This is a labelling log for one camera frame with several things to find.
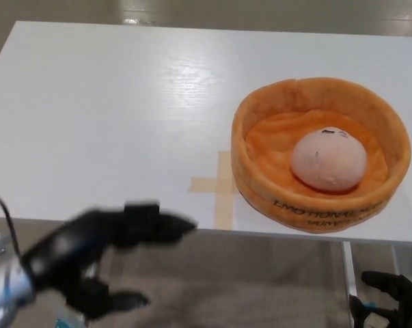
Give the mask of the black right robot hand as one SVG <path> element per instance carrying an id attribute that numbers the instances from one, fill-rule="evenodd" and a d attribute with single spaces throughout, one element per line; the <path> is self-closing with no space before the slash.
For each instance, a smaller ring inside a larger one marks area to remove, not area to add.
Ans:
<path id="1" fill-rule="evenodd" d="M 387 293 L 398 302 L 394 310 L 369 306 L 354 296 L 348 297 L 354 328 L 386 327 L 412 328 L 412 281 L 403 275 L 380 271 L 364 271 L 361 274 L 364 284 Z"/>

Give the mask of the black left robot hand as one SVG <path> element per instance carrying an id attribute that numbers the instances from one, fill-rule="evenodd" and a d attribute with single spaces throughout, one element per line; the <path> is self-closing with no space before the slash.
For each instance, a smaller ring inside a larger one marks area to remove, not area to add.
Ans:
<path id="1" fill-rule="evenodd" d="M 20 257 L 34 291 L 54 289 L 88 320 L 149 304 L 137 291 L 110 293 L 107 283 L 83 272 L 110 246 L 175 245 L 197 227 L 192 219 L 161 210 L 156 202 L 130 203 L 122 209 L 90 209 L 65 222 Z"/>

